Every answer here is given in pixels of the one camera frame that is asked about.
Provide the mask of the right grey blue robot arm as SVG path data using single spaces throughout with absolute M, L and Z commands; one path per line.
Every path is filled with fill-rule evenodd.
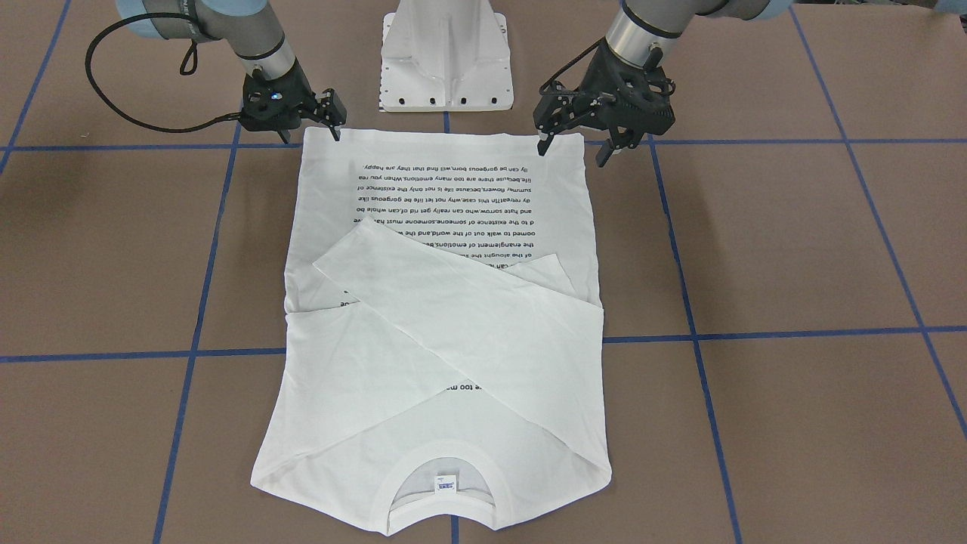
M 325 126 L 338 141 L 348 113 L 334 89 L 312 91 L 295 52 L 267 1 L 117 1 L 121 20 L 101 31 L 88 46 L 85 72 L 94 92 L 111 110 L 132 124 L 159 133 L 193 133 L 218 122 L 237 121 L 246 131 L 273 131 L 284 144 L 290 131 L 308 119 Z M 196 72 L 197 46 L 225 40 L 246 69 L 243 105 L 229 113 L 189 128 L 165 128 L 139 121 L 107 99 L 94 81 L 94 49 L 111 32 L 130 27 L 136 35 L 162 40 L 190 40 L 180 68 L 183 76 Z

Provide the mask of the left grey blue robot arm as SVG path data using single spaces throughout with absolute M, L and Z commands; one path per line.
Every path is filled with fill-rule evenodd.
M 533 118 L 544 156 L 557 134 L 585 127 L 607 131 L 595 162 L 674 124 L 676 85 L 663 61 L 695 17 L 767 20 L 791 1 L 622 1 L 607 34 L 541 85 Z

